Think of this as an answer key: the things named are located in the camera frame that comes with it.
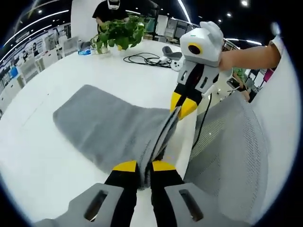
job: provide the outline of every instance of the green potted plant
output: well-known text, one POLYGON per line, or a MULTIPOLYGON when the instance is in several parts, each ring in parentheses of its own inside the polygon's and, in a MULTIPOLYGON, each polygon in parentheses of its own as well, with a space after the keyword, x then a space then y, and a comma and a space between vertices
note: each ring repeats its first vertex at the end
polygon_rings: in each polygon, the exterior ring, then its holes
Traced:
POLYGON ((115 45, 119 50, 135 47, 142 40, 145 26, 138 17, 130 17, 127 22, 123 20, 107 21, 98 27, 99 34, 90 41, 91 46, 98 53, 103 53, 102 47, 115 45))

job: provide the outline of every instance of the black cable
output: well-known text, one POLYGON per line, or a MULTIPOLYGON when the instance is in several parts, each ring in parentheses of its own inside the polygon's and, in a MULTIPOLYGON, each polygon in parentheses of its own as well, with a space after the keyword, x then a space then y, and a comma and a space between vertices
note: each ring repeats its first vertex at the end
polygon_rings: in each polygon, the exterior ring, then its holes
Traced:
POLYGON ((209 107, 210 107, 210 103, 212 102, 212 97, 213 97, 212 94, 210 94, 209 103, 208 103, 207 109, 206 109, 206 111, 205 111, 205 114, 204 114, 204 117, 203 117, 203 120, 202 120, 202 123, 201 123, 201 126, 200 126, 200 130, 199 130, 199 133, 198 133, 198 137, 197 137, 197 139, 196 139, 196 141, 195 141, 195 143, 193 144, 193 147, 192 147, 191 149, 194 149, 194 147, 196 146, 196 144, 197 144, 198 141, 199 141, 200 134, 201 134, 201 130, 202 130, 202 126, 203 126, 205 117, 206 117, 206 115, 207 115, 208 109, 209 109, 209 107))
POLYGON ((158 61, 158 62, 152 61, 153 59, 160 59, 160 57, 153 53, 143 52, 143 53, 138 53, 138 54, 134 54, 131 56, 127 56, 127 57, 123 58, 123 61, 125 61, 127 63, 139 64, 139 65, 150 65, 150 66, 158 66, 158 67, 163 67, 163 68, 170 68, 171 60, 169 60, 165 63, 160 63, 160 61, 158 61), (144 56, 141 56, 142 54, 150 54, 150 55, 153 55, 154 57, 146 58, 144 56), (135 62, 132 60, 132 58, 134 58, 134 57, 143 58, 144 62, 135 62))

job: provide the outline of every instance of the human hand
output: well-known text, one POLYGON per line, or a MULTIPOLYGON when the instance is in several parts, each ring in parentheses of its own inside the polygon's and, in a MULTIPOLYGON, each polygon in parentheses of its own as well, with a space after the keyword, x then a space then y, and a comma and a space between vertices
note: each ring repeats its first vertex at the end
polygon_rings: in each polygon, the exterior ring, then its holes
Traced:
POLYGON ((220 71, 227 71, 233 68, 231 51, 224 51, 221 53, 221 59, 219 63, 220 71))

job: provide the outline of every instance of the black ceiling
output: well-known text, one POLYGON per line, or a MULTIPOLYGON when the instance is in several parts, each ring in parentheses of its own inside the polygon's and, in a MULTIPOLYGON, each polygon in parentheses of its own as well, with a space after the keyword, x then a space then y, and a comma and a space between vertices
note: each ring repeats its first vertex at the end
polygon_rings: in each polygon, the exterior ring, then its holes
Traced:
MULTIPOLYGON (((128 10, 138 12, 146 10, 146 4, 144 4, 144 1, 142 0, 123 1, 127 1, 128 10)), ((160 8, 163 9, 160 11, 160 14, 167 15, 167 13, 169 13, 170 17, 187 21, 178 0, 153 1, 159 4, 160 8)), ((248 8, 241 5, 241 0, 182 1, 188 11, 192 23, 198 24, 201 20, 214 21, 221 27, 224 37, 226 38, 249 39, 263 44, 267 44, 269 40, 273 38, 270 32, 270 23, 273 19, 271 18, 271 15, 268 12, 269 8, 265 5, 264 1, 250 0, 250 7, 248 8), (232 14, 231 18, 226 16, 228 12, 232 14)), ((0 35, 1 44, 4 44, 16 31, 24 28, 26 25, 38 20, 39 18, 59 11, 67 9, 71 10, 71 2, 72 0, 6 0, 6 9, 9 13, 2 13, 0 16, 2 22, 2 31, 0 35), (31 8, 34 8, 33 6, 40 7, 33 10, 32 13, 29 13, 31 8)), ((71 12, 69 11, 68 13, 62 13, 54 17, 47 18, 32 25, 30 30, 33 29, 36 31, 50 24, 57 26, 62 24, 63 21, 70 22, 70 16, 71 12)), ((3 56, 3 53, 8 51, 7 48, 10 48, 10 45, 14 43, 14 40, 11 42, 12 43, 9 43, 2 48, 0 56, 3 56)))

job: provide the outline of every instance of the white table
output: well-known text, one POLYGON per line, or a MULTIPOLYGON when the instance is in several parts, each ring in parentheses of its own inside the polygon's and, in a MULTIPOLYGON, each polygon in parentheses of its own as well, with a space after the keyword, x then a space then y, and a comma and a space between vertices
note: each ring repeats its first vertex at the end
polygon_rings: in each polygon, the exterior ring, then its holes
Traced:
MULTIPOLYGON (((33 78, 14 98, 0 121, 0 171, 13 199, 33 222, 56 218, 69 202, 108 177, 84 158, 57 130, 53 112, 84 84, 96 86, 131 104, 170 107, 178 73, 129 64, 124 56, 151 52, 163 43, 144 40, 126 52, 72 54, 33 78)), ((196 112, 180 121, 165 160, 184 177, 194 138, 196 112)), ((156 226, 151 190, 137 193, 131 226, 156 226)))

